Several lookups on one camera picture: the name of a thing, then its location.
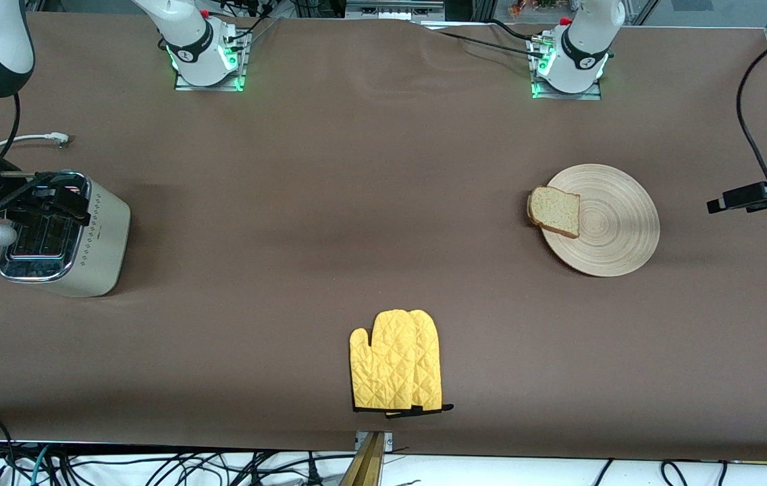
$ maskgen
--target yellow oven mitt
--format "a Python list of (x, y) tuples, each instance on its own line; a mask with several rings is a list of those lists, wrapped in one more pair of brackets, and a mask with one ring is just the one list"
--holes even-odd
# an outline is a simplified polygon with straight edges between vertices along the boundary
[(371, 329), (350, 333), (353, 406), (370, 410), (409, 410), (417, 367), (417, 326), (404, 310), (381, 312)]
[(423, 310), (387, 310), (350, 334), (350, 380), (356, 411), (388, 418), (452, 409), (443, 405), (440, 344), (435, 321)]

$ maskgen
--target white cable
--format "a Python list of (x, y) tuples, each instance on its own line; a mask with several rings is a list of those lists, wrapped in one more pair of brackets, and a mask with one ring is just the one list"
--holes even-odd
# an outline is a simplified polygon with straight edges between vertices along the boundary
[[(43, 140), (53, 140), (57, 144), (63, 145), (68, 144), (69, 136), (65, 135), (65, 133), (59, 133), (59, 132), (50, 132), (50, 133), (37, 133), (35, 135), (19, 135), (14, 138), (14, 142), (19, 142), (21, 140), (37, 140), (37, 139), (43, 139)], [(0, 142), (0, 147), (6, 144), (8, 140), (4, 140)]]

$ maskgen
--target bread crust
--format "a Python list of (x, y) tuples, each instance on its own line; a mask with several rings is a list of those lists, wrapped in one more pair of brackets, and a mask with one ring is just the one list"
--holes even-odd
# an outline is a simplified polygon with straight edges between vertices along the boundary
[[(581, 196), (580, 196), (580, 194), (572, 194), (572, 193), (568, 193), (568, 192), (565, 192), (565, 191), (561, 191), (561, 192), (563, 192), (565, 194), (569, 194), (569, 196), (575, 196), (576, 199), (578, 200), (579, 206), (581, 207)], [(556, 227), (550, 227), (549, 225), (544, 225), (540, 221), (538, 221), (537, 218), (534, 217), (533, 211), (531, 211), (531, 197), (533, 197), (533, 196), (534, 196), (534, 191), (531, 191), (531, 196), (528, 196), (528, 218), (531, 218), (531, 222), (532, 223), (534, 223), (535, 225), (538, 225), (538, 227), (540, 227), (540, 228), (543, 228), (543, 230), (551, 231), (552, 233), (560, 234), (562, 236), (566, 236), (567, 238), (570, 238), (572, 240), (575, 240), (575, 239), (577, 239), (579, 237), (578, 233), (573, 234), (573, 233), (570, 233), (569, 231), (566, 231), (566, 230), (558, 229)]]

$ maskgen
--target wooden plate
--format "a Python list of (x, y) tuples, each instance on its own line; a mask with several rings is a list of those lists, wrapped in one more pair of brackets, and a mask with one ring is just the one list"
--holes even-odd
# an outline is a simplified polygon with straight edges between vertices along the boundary
[(581, 196), (577, 239), (543, 230), (548, 246), (567, 265), (596, 277), (618, 277), (649, 261), (659, 243), (659, 215), (630, 175), (586, 163), (563, 169), (548, 185)]

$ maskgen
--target bread slice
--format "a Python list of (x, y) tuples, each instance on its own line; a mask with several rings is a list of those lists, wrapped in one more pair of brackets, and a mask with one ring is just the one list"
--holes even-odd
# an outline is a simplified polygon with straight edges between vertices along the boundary
[(578, 194), (540, 186), (528, 198), (528, 216), (544, 230), (575, 239), (579, 237), (580, 204)]

